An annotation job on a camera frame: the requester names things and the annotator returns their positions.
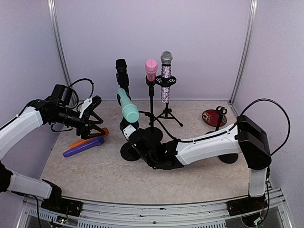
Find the orange toy microphone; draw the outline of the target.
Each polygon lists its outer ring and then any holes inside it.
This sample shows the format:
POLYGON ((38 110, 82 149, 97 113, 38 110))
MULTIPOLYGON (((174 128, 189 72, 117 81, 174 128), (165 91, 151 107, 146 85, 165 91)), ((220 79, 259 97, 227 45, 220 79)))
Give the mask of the orange toy microphone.
MULTIPOLYGON (((105 128, 102 128, 102 130, 105 131, 104 137, 106 137, 106 136, 109 134, 109 130, 108 130, 106 127, 105 127, 105 128)), ((77 142, 71 144, 71 145, 69 146, 69 149, 73 149, 73 148, 75 148, 75 147, 77 147, 77 146, 80 146, 80 145, 82 145, 82 144, 84 144, 84 143, 86 143, 86 142, 92 141, 92 140, 93 140, 93 138, 86 139, 86 140, 81 139, 81 140, 79 140, 79 141, 77 141, 77 142)))

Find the purple toy microphone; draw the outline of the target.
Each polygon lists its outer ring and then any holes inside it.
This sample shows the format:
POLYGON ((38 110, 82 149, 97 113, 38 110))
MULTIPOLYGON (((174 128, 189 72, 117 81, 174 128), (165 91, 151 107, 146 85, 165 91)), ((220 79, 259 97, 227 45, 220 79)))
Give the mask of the purple toy microphone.
POLYGON ((81 145, 78 145, 72 149, 67 150, 66 152, 63 153, 63 156, 66 157, 70 157, 73 156, 77 153, 83 152, 85 150, 88 150, 90 148, 96 147, 96 146, 100 146, 105 142, 104 137, 99 136, 99 137, 95 137, 85 143, 82 143, 81 145))

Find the mint green toy microphone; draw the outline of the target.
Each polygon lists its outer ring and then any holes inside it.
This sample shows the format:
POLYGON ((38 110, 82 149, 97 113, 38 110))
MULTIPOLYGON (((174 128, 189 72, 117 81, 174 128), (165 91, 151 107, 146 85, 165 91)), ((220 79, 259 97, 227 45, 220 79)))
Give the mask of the mint green toy microphone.
POLYGON ((122 88, 117 90, 118 101, 122 107, 122 114, 125 120, 129 123, 135 123, 139 120, 139 111, 137 106, 135 106, 130 98, 128 97, 126 91, 122 88))

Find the short black microphone stand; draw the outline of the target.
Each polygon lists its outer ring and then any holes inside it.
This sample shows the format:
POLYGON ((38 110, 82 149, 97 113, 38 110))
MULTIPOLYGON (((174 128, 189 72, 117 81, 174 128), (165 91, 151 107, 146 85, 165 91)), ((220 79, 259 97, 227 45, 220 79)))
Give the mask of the short black microphone stand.
MULTIPOLYGON (((223 106, 218 106, 215 110, 220 110, 220 111, 223 111, 223 109, 224 109, 225 107, 223 107, 223 106)), ((219 116, 219 118, 218 118, 218 125, 217 125, 217 127, 215 127, 215 131, 218 131, 219 130, 219 128, 220 128, 220 123, 221 123, 221 121, 222 121, 222 114, 220 114, 220 116, 219 116)))

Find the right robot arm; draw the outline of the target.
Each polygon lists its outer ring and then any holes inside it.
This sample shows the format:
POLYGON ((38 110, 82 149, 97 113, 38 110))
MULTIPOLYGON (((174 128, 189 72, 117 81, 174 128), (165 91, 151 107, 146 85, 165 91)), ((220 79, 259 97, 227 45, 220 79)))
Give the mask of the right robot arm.
POLYGON ((273 153, 270 152, 266 132, 241 113, 228 127, 191 139, 177 139, 162 143, 162 131, 138 126, 140 111, 130 101, 121 101, 123 123, 120 128, 127 140, 121 156, 127 161, 143 159, 153 169, 172 170, 194 162, 219 157, 231 164, 243 154, 249 168, 248 196, 228 202, 231 216, 269 209, 270 196, 266 183, 273 153))

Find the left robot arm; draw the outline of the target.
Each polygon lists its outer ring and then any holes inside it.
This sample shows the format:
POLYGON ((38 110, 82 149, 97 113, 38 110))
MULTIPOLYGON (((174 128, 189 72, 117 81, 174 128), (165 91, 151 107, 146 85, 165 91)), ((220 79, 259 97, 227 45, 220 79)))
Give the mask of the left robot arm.
MULTIPOLYGON (((22 111, 0 128, 0 157, 33 130, 49 124, 63 124, 68 131, 76 129, 77 136, 83 140, 108 135, 100 128, 103 120, 94 112, 102 101, 101 97, 90 95, 83 103, 70 107, 72 95, 76 91, 71 85, 55 85, 52 94, 44 100, 28 102, 22 111)), ((81 202, 62 197, 62 190, 47 180, 37 180, 0 166, 0 191, 10 191, 24 196, 42 199, 41 206, 51 211, 79 215, 81 202)))

